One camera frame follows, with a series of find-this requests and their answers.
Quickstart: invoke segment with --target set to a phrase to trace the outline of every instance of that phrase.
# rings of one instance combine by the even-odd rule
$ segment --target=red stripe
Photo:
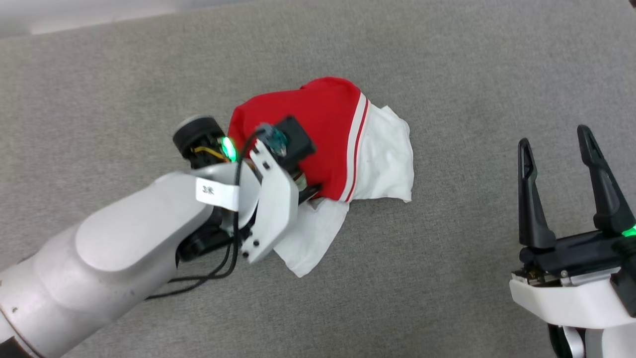
[[[364,113],[362,114],[362,120],[360,121],[360,128],[358,129],[358,135],[356,137],[356,150],[354,151],[354,181],[351,184],[351,190],[349,191],[349,195],[347,195],[347,200],[351,199],[351,194],[354,193],[354,188],[356,187],[356,170],[357,170],[357,145],[360,142],[360,134],[362,134],[362,127],[364,127],[364,121],[366,120],[366,109],[369,107],[369,100],[366,100],[364,104]]]

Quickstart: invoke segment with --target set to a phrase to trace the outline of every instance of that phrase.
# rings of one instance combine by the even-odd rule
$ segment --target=yellow wire
[[[213,149],[210,149],[208,147],[196,147],[192,151],[195,152],[195,153],[200,153],[200,152],[210,153],[213,156],[217,157],[218,159],[221,159],[224,162],[228,161],[228,159],[225,157],[225,155],[223,155],[223,154],[221,154],[221,153],[219,153],[219,152],[217,152],[217,151],[215,151]]]

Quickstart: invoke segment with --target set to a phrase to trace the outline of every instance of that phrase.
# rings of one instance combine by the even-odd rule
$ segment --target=white label
[[[239,210],[239,187],[197,178],[197,200],[231,211]]]

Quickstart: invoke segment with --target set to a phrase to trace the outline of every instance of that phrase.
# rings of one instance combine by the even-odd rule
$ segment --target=robotic arm
[[[299,192],[288,173],[314,151],[292,117],[258,131],[255,170],[229,160],[213,118],[183,122],[173,140],[192,171],[162,176],[0,273],[0,357],[61,357],[175,277],[179,261],[229,245],[230,235],[247,237],[250,263],[262,259],[296,220],[299,197],[319,189]]]
[[[636,355],[636,219],[591,130],[577,130],[590,169],[598,229],[557,240],[535,184],[528,140],[519,142],[519,253],[516,303],[548,323],[559,358]]]

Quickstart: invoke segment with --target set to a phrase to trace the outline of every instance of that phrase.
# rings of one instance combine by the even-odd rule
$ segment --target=black cable
[[[261,134],[263,131],[264,131],[264,129],[255,130],[247,138],[247,140],[245,141],[245,144],[243,145],[243,149],[241,150],[241,152],[239,153],[239,155],[237,157],[237,161],[236,161],[237,169],[236,169],[236,172],[234,173],[234,185],[240,186],[240,177],[241,177],[241,169],[242,169],[242,164],[243,164],[243,158],[247,154],[247,151],[249,150],[249,147],[251,147],[252,141],[255,140],[257,135]],[[172,292],[167,292],[167,293],[164,293],[164,294],[152,295],[152,296],[146,298],[146,300],[148,301],[150,299],[157,299],[157,298],[163,298],[163,297],[168,297],[168,296],[174,296],[174,295],[182,294],[182,293],[191,291],[193,289],[196,289],[197,287],[203,285],[205,282],[208,282],[209,280],[218,280],[220,278],[226,278],[227,276],[230,276],[232,274],[232,272],[234,271],[234,268],[236,267],[237,261],[239,259],[240,230],[239,230],[239,212],[238,211],[234,212],[234,216],[233,216],[233,230],[234,230],[233,241],[232,241],[231,244],[229,244],[227,246],[228,249],[225,252],[225,257],[223,258],[223,261],[221,262],[221,264],[219,266],[217,266],[212,272],[210,272],[209,274],[207,274],[205,276],[184,276],[184,277],[173,278],[170,281],[168,281],[168,283],[183,282],[183,281],[197,281],[197,283],[194,283],[193,285],[190,285],[190,286],[185,287],[183,289],[174,290]],[[233,247],[233,250],[232,250],[232,261],[230,261],[230,267],[224,273],[222,273],[220,275],[217,275],[217,273],[219,271],[221,271],[223,269],[223,267],[225,266],[225,264],[228,262],[228,258],[230,256],[230,246]]]

